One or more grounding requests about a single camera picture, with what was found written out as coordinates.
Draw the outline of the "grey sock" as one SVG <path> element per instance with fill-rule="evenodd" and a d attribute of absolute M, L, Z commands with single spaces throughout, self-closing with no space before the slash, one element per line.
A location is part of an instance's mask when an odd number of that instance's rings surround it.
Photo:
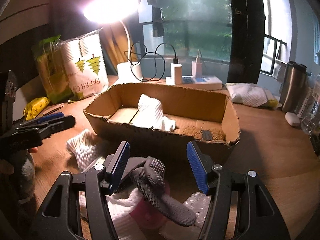
<path fill-rule="evenodd" d="M 164 217 L 180 226 L 192 226 L 195 213 L 165 192 L 165 165 L 156 158 L 147 157 L 144 166 L 130 173 L 131 180 L 144 198 Z"/>

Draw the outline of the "white desk lamp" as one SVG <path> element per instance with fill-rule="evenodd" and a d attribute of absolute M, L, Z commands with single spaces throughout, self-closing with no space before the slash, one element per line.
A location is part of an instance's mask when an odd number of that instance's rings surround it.
<path fill-rule="evenodd" d="M 138 9 L 138 0 L 91 0 L 82 12 L 85 18 L 102 27 L 103 48 L 119 83 L 138 83 L 143 77 L 136 59 L 131 59 L 132 43 L 125 18 Z"/>

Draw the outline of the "clear bubble wrap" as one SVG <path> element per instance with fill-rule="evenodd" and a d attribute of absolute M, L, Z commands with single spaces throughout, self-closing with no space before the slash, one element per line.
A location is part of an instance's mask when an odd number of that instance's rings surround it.
<path fill-rule="evenodd" d="M 174 222 L 169 221 L 161 227 L 159 231 L 160 235 L 163 236 L 165 239 L 173 239 L 173 240 L 198 239 L 207 215 L 209 204 L 210 204 L 210 196 L 206 196 L 200 192 L 193 193 L 183 203 L 183 205 L 185 205 L 195 213 L 196 221 L 194 225 L 189 227 L 183 227 L 183 226 L 177 225 Z"/>

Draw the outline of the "green paper cup bag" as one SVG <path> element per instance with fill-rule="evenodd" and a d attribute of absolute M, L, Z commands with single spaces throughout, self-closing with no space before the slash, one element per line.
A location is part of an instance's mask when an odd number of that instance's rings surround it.
<path fill-rule="evenodd" d="M 73 95 L 64 67 L 60 37 L 45 38 L 31 48 L 41 83 L 53 104 L 65 102 Z"/>

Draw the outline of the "yellow tissue pack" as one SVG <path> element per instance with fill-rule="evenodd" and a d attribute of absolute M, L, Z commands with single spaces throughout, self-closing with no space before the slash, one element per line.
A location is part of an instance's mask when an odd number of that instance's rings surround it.
<path fill-rule="evenodd" d="M 28 121 L 36 118 L 49 103 L 50 100 L 47 97 L 35 98 L 27 103 L 23 110 L 25 119 Z"/>

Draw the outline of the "white charger rear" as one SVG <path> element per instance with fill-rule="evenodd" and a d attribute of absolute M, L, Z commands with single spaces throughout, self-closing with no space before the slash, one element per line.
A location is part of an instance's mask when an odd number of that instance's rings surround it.
<path fill-rule="evenodd" d="M 202 62 L 200 59 L 200 50 L 197 51 L 197 57 L 195 58 L 195 61 L 192 62 L 191 73 L 195 78 L 202 77 Z"/>

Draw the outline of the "white earbuds case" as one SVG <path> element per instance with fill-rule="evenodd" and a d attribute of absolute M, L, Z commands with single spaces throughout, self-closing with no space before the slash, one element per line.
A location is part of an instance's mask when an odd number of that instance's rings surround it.
<path fill-rule="evenodd" d="M 292 127 L 299 127 L 300 126 L 301 120 L 295 113 L 287 112 L 285 114 L 285 120 Z"/>

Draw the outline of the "brown cardboard box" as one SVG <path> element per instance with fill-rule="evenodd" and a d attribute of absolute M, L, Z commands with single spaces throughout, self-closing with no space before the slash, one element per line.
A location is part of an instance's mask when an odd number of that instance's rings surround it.
<path fill-rule="evenodd" d="M 240 139 L 239 119 L 226 94 L 155 83 L 124 83 L 96 97 L 84 114 L 95 133 L 126 140 L 134 155 L 185 159 L 187 143 L 225 163 Z"/>

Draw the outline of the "white towel cloth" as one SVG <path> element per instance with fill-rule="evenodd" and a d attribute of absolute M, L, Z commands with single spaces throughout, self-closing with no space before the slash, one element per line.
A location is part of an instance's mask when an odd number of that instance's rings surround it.
<path fill-rule="evenodd" d="M 106 158 L 108 142 L 97 137 L 88 129 L 67 140 L 66 149 L 74 155 L 79 172 L 85 172 L 94 164 L 102 164 Z M 142 194 L 136 186 L 120 190 L 106 196 L 108 209 L 119 239 L 146 239 L 131 212 L 142 200 Z"/>

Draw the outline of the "white waffle cloth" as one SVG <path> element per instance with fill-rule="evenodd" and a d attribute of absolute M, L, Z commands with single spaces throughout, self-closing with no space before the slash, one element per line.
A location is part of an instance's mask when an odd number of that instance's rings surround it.
<path fill-rule="evenodd" d="M 138 102 L 138 112 L 131 120 L 136 127 L 158 129 L 172 132 L 176 128 L 176 121 L 164 115 L 162 103 L 156 99 L 142 94 Z"/>

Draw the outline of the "clear water bottle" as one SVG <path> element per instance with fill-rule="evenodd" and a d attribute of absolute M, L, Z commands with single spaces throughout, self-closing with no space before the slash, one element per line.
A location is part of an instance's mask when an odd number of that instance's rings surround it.
<path fill-rule="evenodd" d="M 302 130 L 307 135 L 319 133 L 319 75 L 316 76 L 315 86 L 311 95 L 312 104 L 302 120 Z"/>

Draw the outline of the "pink folding knife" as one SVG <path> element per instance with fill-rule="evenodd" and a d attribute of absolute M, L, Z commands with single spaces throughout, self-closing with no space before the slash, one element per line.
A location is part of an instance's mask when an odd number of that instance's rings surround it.
<path fill-rule="evenodd" d="M 46 110 L 43 111 L 43 116 L 52 114 L 53 112 L 61 109 L 63 106 L 64 106 L 64 103 L 52 105 L 52 106 L 50 106 L 48 109 L 46 109 Z"/>

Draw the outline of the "pink plush toy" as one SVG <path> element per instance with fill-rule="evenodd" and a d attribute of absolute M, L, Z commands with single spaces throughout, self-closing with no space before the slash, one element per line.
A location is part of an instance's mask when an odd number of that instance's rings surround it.
<path fill-rule="evenodd" d="M 168 221 L 167 217 L 162 215 L 144 196 L 130 213 L 130 216 L 140 228 L 148 230 L 160 228 Z"/>

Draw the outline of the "white cloth pack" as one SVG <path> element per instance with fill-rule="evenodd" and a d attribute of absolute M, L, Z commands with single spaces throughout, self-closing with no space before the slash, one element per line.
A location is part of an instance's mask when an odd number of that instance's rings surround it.
<path fill-rule="evenodd" d="M 249 107 L 279 108 L 282 104 L 268 90 L 253 83 L 226 83 L 233 103 Z"/>

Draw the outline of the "white power strip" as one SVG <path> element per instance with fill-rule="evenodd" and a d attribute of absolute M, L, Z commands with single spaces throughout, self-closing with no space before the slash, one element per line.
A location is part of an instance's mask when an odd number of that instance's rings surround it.
<path fill-rule="evenodd" d="M 170 76 L 166 77 L 166 85 L 175 85 Z M 193 76 L 182 76 L 182 83 L 175 86 L 203 90 L 221 90 L 222 85 L 222 81 L 216 76 L 203 76 L 198 78 Z"/>

